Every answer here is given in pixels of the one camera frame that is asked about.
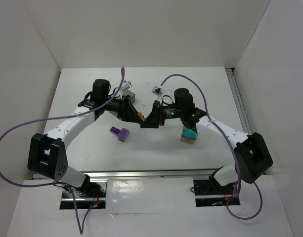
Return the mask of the orange lego brick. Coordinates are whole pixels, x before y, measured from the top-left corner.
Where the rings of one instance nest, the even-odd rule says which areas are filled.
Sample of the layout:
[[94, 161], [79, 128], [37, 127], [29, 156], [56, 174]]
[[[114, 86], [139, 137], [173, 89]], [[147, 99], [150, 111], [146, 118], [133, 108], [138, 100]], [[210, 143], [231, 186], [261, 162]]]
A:
[[141, 119], [142, 121], [145, 121], [145, 120], [146, 120], [146, 118], [144, 117], [144, 115], [143, 115], [141, 112], [138, 112], [138, 116], [140, 117], [140, 119]]

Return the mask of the teal rounded lego brick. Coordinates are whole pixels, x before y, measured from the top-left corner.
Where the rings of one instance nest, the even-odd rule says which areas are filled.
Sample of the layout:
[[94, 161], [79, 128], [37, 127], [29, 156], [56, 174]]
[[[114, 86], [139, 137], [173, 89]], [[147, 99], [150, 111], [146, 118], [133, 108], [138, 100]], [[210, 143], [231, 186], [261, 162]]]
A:
[[197, 134], [194, 131], [187, 132], [183, 134], [185, 138], [196, 140]]

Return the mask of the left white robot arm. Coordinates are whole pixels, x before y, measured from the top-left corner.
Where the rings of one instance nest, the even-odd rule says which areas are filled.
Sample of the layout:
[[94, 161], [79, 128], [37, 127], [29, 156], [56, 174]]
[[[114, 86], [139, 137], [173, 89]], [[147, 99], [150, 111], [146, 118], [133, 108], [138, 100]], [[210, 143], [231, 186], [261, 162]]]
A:
[[92, 183], [90, 177], [68, 165], [66, 150], [72, 141], [88, 126], [93, 124], [105, 111], [115, 113], [122, 121], [142, 124], [132, 104], [128, 90], [131, 82], [121, 82], [113, 94], [108, 80], [96, 79], [92, 90], [77, 105], [74, 112], [62, 117], [63, 122], [46, 134], [35, 134], [30, 142], [28, 170], [66, 183], [81, 197], [90, 197], [100, 186]]

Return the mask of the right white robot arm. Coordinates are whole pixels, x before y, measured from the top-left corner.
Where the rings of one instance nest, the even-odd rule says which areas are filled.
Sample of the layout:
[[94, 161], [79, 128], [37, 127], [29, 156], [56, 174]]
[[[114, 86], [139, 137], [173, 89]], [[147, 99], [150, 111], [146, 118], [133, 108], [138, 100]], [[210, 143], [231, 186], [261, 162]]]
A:
[[234, 157], [234, 165], [218, 169], [213, 173], [212, 179], [220, 186], [235, 183], [236, 197], [240, 193], [242, 182], [252, 184], [273, 165], [268, 147], [259, 133], [240, 132], [217, 121], [206, 111], [195, 107], [188, 89], [175, 90], [174, 103], [170, 105], [162, 104], [164, 96], [160, 87], [154, 87], [152, 92], [158, 98], [141, 127], [159, 128], [168, 119], [180, 119], [188, 130], [228, 147]]

